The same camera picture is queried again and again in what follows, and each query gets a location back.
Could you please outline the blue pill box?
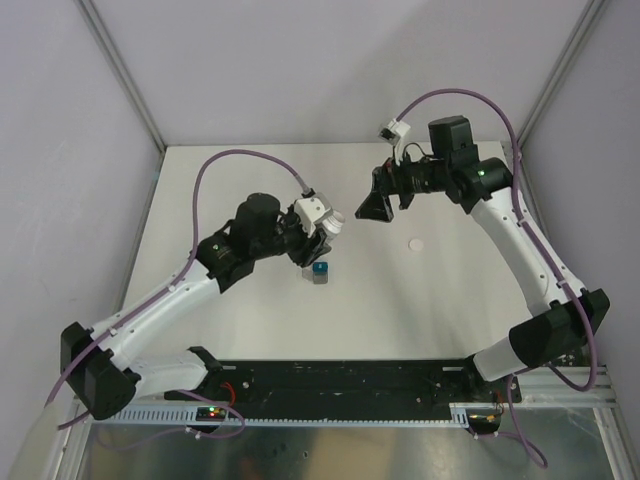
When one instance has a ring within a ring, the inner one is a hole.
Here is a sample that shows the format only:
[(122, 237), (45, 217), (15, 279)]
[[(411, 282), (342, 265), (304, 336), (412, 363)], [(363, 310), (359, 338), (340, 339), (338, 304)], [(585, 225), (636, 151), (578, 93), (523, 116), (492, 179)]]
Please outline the blue pill box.
[(316, 261), (312, 264), (312, 273), (314, 276), (327, 276), (328, 268), (326, 261)]

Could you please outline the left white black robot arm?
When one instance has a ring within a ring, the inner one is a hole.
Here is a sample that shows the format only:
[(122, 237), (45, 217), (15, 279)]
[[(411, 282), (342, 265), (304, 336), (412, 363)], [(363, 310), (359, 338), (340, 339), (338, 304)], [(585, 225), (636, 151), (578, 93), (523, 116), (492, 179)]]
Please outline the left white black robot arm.
[(319, 193), (286, 211), (269, 194), (249, 195), (234, 218), (194, 247), (167, 285), (91, 328), (74, 322), (63, 330), (64, 382), (96, 420), (159, 393), (190, 390), (201, 399), (214, 397), (222, 385), (221, 366), (205, 348), (147, 359), (143, 350), (189, 311), (251, 275), (257, 261), (286, 255), (300, 268), (312, 265), (330, 252), (344, 223)]

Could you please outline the white pill bottle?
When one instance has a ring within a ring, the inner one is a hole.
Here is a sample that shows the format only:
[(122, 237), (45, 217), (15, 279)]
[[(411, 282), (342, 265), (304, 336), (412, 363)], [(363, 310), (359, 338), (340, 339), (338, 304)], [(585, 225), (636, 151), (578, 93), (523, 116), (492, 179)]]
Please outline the white pill bottle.
[(321, 222), (320, 227), (326, 234), (326, 243), (334, 241), (341, 233), (346, 223), (345, 217), (337, 210), (333, 209)]

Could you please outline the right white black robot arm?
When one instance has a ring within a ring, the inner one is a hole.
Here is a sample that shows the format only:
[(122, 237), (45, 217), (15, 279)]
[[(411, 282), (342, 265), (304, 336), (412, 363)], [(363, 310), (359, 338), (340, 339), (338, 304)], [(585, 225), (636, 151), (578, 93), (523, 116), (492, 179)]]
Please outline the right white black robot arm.
[(462, 388), (469, 398), (483, 401), (496, 392), (499, 379), (547, 366), (583, 346), (592, 348), (610, 300), (601, 289), (588, 290), (560, 260), (526, 211), (506, 163), (480, 158), (467, 118), (438, 119), (428, 129), (430, 153), (412, 160), (405, 150), (409, 125), (393, 119), (381, 128), (379, 136), (392, 154), (373, 170), (371, 191), (355, 216), (389, 223), (391, 196), (405, 210), (418, 194), (442, 192), (493, 241), (531, 317), (469, 357)]

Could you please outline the white bottle cap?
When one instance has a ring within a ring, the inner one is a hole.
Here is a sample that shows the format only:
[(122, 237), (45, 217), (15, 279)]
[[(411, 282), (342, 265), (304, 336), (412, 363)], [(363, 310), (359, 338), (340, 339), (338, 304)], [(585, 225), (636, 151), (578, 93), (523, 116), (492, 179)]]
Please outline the white bottle cap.
[(424, 248), (424, 243), (418, 238), (413, 238), (408, 242), (408, 247), (413, 252), (420, 252)]

